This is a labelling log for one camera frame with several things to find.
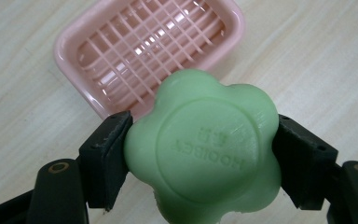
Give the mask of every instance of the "wood grain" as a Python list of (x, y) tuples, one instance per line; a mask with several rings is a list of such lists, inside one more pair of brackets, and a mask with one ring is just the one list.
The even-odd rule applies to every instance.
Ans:
[[(251, 83), (280, 113), (358, 160), (358, 0), (237, 0), (246, 36), (213, 75)], [(58, 33), (92, 1), (0, 1), (0, 203), (34, 187), (38, 169), (75, 158), (100, 118), (59, 71)], [(166, 223), (152, 189), (129, 175), (114, 210), (91, 223)], [(266, 209), (230, 213), (221, 223), (325, 223), (296, 210), (281, 191)]]

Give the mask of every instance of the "green object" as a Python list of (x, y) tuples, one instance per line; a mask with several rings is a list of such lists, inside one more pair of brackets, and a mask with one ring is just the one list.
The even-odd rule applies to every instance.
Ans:
[(230, 211), (260, 210), (278, 194), (277, 129), (275, 105), (257, 87), (182, 70), (165, 79), (153, 111), (130, 128), (124, 155), (170, 223), (216, 223)]

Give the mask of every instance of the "tabletop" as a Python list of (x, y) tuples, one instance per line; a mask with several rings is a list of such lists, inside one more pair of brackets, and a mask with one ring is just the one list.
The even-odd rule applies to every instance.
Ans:
[[(279, 113), (358, 161), (358, 0), (236, 0), (246, 34), (212, 71), (223, 84), (250, 83)], [(0, 203), (34, 187), (50, 161), (76, 158), (102, 120), (53, 59), (60, 31), (93, 1), (0, 1)], [(221, 223), (325, 223), (281, 190), (267, 208)], [(90, 223), (166, 223), (153, 190), (129, 174), (114, 209)]]

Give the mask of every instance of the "soap dish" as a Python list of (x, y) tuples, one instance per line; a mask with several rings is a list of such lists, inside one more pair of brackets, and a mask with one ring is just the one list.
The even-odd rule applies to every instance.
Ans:
[(233, 0), (101, 0), (62, 31), (55, 60), (102, 119), (151, 110), (171, 73), (210, 71), (241, 40)]

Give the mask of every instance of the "green soap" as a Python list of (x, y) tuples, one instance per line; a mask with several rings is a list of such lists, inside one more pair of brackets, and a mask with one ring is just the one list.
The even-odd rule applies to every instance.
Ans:
[(230, 211), (260, 210), (278, 194), (277, 129), (275, 105), (257, 87), (182, 70), (164, 80), (153, 111), (130, 128), (124, 155), (170, 223), (216, 223)]

